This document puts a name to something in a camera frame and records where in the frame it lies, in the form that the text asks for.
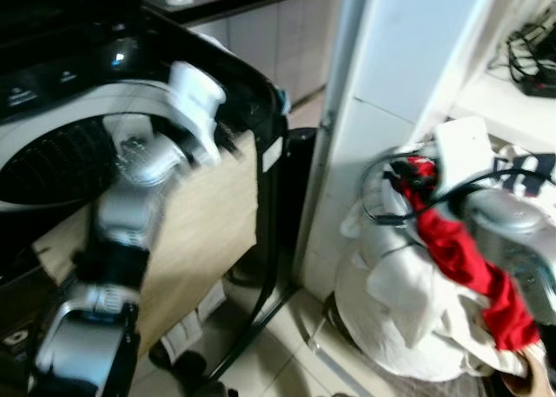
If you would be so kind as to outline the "navy white striped garment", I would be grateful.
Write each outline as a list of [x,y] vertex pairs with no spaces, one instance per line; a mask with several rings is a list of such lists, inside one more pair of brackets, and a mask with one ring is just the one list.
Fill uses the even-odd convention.
[[502,175],[496,178],[496,185],[523,198],[556,197],[555,171],[556,155],[553,152],[531,152],[521,147],[507,144],[501,147],[493,159],[493,169],[524,169],[537,172],[539,177],[529,175]]

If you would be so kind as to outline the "red garment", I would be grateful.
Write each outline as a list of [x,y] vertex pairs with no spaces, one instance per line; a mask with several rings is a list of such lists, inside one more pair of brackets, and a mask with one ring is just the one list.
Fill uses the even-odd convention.
[[493,335],[498,350],[520,352],[525,346],[540,342],[523,298],[504,270],[486,261],[465,223],[445,217],[432,206],[430,198],[406,198],[417,214],[407,220],[414,224],[420,240],[440,272],[449,281],[480,294],[488,303],[480,310],[486,327]]

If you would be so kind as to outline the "white laundry pile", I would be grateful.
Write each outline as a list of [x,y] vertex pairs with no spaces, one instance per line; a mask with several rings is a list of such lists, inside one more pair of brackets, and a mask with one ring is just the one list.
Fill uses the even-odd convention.
[[462,374],[500,374],[514,394],[553,397],[543,339],[520,352],[498,350],[491,334],[478,325],[476,294],[457,283],[434,288],[432,263],[406,251],[405,242],[385,235],[372,213],[394,214],[394,205],[379,207],[384,187],[381,170],[398,155],[420,155],[436,163],[431,142],[382,151],[361,172],[358,199],[346,230],[359,249],[337,271],[334,300],[354,344],[385,372],[442,382]]

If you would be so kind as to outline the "white shelf unit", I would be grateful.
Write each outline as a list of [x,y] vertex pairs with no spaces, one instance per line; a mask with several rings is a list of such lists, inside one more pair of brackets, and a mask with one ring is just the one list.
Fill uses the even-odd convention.
[[295,277],[323,299],[349,241],[339,234],[362,167],[418,142],[448,118],[479,116],[490,134],[556,148],[556,104],[496,74],[509,33],[553,0],[344,0],[308,178]]

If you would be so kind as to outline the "beige wooden board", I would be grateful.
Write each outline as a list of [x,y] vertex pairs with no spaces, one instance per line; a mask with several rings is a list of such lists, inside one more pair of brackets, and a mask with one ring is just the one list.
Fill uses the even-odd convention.
[[255,137],[235,137],[237,155],[198,169],[171,192],[140,290],[140,354],[198,307],[222,275],[255,245]]

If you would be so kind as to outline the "white cabinet with dark counter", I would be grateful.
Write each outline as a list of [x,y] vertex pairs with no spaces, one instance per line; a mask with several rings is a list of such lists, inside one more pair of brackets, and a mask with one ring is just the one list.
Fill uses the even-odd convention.
[[344,0],[144,0],[189,30],[218,40],[292,103],[328,81]]

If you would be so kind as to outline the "white slipper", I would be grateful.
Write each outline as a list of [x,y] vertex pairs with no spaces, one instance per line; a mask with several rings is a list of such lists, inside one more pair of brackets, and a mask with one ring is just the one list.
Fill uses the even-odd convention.
[[155,367],[187,376],[202,376],[206,373],[207,361],[192,347],[205,336],[203,324],[227,300],[225,286],[221,281],[206,294],[195,310],[179,321],[151,347],[145,361]]

